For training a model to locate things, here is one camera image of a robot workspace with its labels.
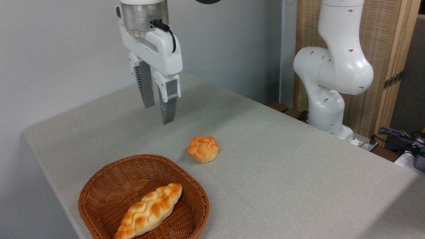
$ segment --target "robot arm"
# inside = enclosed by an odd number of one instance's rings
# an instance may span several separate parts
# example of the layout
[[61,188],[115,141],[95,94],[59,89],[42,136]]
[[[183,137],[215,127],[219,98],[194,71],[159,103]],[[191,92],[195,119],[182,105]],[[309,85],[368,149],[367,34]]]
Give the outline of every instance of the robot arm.
[[152,79],[158,86],[163,123],[173,121],[183,69],[179,40],[170,31],[166,0],[121,0],[119,27],[146,108],[155,104]]
[[323,0],[319,34],[329,55],[319,72],[319,83],[343,94],[359,95],[373,80],[373,69],[359,40],[364,0]]
[[373,80],[359,40],[363,2],[322,0],[318,28],[328,49],[305,47],[294,60],[309,99],[309,124],[349,142],[353,132],[342,125],[345,104],[338,92],[359,95]]

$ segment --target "bread roll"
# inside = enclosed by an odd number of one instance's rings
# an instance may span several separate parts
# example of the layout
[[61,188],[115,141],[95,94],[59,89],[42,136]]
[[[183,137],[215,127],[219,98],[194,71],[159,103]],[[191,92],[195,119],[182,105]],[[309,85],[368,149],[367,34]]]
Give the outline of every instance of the bread roll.
[[170,183],[146,194],[128,209],[114,239],[130,239],[158,227],[173,211],[182,190],[180,183]]
[[214,137],[196,136],[190,141],[186,153],[191,155],[197,162],[207,163],[213,161],[215,157],[217,157],[219,148]]

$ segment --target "table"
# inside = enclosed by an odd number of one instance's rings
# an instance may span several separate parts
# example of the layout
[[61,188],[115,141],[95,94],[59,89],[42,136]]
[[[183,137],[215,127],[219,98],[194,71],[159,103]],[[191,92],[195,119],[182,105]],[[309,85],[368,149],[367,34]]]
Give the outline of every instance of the table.
[[[175,120],[145,109],[136,85],[24,131],[80,238],[77,201],[104,165],[134,154],[165,156],[210,200],[201,236],[222,238],[424,238],[425,179],[305,123],[181,74]],[[207,164],[185,150],[214,136]]]

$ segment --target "brown basket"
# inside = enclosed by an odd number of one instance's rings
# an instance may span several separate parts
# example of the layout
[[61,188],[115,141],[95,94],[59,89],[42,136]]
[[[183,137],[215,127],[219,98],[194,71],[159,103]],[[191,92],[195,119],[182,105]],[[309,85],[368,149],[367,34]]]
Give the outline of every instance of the brown basket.
[[210,214],[207,194],[181,167],[158,155],[130,156],[97,171],[81,190],[78,211],[93,238],[111,239],[131,205],[172,182],[183,185],[173,212],[157,228],[135,238],[199,238]]

